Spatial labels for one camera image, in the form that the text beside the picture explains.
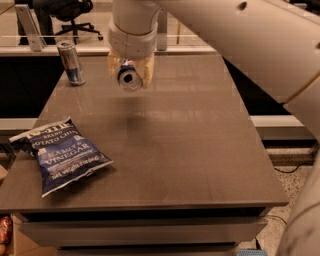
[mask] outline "office chair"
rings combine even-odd
[[[79,38],[78,31],[80,30],[96,33],[98,34],[98,39],[103,40],[103,36],[100,31],[95,30],[91,23],[87,22],[76,24],[74,21],[81,14],[90,12],[92,8],[93,3],[91,0],[83,0],[82,2],[76,1],[73,4],[69,4],[64,7],[58,15],[55,15],[55,17],[60,21],[71,21],[71,25],[61,25],[62,30],[55,33],[55,35],[58,36],[72,31],[74,43],[77,44],[77,38]]]

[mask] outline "desk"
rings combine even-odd
[[[106,56],[81,62],[87,82],[72,87],[64,74],[36,126],[70,115],[114,163],[42,199],[36,161],[18,155],[0,213],[20,214],[39,245],[231,248],[287,204],[220,55],[157,56],[137,93],[109,77]]]

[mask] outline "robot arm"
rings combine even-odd
[[[318,16],[282,0],[114,0],[113,4],[111,56],[142,63],[150,59],[157,13],[163,8],[283,103],[320,141]],[[318,254],[318,170],[319,157],[291,214],[279,256]]]

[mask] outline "soda can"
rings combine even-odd
[[[86,82],[75,44],[61,41],[57,44],[59,54],[71,85],[82,85]]]
[[[143,87],[143,80],[136,71],[133,60],[125,59],[122,61],[118,72],[118,84],[127,92],[136,92]]]

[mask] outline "blue chip bag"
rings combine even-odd
[[[70,117],[21,133],[9,141],[14,149],[38,160],[42,197],[113,162],[81,136]]]

